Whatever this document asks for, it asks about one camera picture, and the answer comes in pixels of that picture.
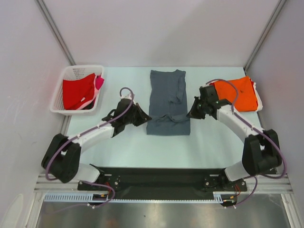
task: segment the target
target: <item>red cloth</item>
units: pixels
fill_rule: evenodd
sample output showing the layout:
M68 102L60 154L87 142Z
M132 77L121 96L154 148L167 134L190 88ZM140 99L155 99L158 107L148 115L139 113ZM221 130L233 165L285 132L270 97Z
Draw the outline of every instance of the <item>red cloth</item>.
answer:
M66 110L76 110L84 103L94 98L95 74L90 74L85 78L68 81L63 80L63 106Z
M86 108L88 105L90 105L91 103L95 103L95 99L97 97L97 95L99 94L99 89L101 88L101 86L103 85L104 83L104 79L101 77L101 76L96 76L95 77L95 82L94 82L94 86L95 86L95 91L94 91L94 96L93 96L93 99L92 100L89 100L88 102L82 104L79 108L77 108L77 110L81 110L81 109L84 109Z

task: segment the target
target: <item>metal floor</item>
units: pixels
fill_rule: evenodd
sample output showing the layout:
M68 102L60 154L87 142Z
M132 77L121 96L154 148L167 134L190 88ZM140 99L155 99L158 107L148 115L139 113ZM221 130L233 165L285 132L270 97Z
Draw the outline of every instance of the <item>metal floor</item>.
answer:
M37 228L289 228L280 194L253 195L237 209L198 203L110 203L98 209L44 202Z

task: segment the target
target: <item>white basket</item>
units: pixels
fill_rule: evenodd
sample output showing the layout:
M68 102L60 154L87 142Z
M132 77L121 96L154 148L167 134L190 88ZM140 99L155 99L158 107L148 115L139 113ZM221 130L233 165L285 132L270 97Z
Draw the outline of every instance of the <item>white basket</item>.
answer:
M104 79L105 76L105 71L104 67L100 65L77 65L77 66L68 66L65 68L58 80L58 83L56 85L51 105L50 105L50 111L54 113L61 113L63 115L84 115L84 114L92 114L98 103L99 95L98 93L94 106L91 109L88 110L66 110L63 106L63 92L62 92L62 84L63 84L63 79L65 80L79 80L82 79L92 73L95 73L96 75L100 75Z

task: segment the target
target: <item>white wall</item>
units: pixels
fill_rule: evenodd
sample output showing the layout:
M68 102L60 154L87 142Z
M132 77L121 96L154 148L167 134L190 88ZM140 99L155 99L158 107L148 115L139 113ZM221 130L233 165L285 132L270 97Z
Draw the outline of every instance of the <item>white wall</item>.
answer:
M2 0L0 30L0 221L22 193L21 227L41 160L62 123L48 106L68 63L34 0Z
M75 61L243 67L278 0L46 0Z
M304 213L304 1L288 1L248 74L264 102L267 128L277 131L288 176Z

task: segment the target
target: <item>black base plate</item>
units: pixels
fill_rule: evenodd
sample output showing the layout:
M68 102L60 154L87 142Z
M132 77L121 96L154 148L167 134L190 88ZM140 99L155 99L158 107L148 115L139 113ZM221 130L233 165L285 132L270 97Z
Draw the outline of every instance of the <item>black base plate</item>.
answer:
M212 200L213 191L235 191L235 184L225 188L217 185L215 175L220 169L100 169L105 175L101 175L96 183L108 182L115 189L115 199L121 200ZM247 191L243 180L239 180L237 185L241 191ZM77 189L107 190L85 183L79 184Z

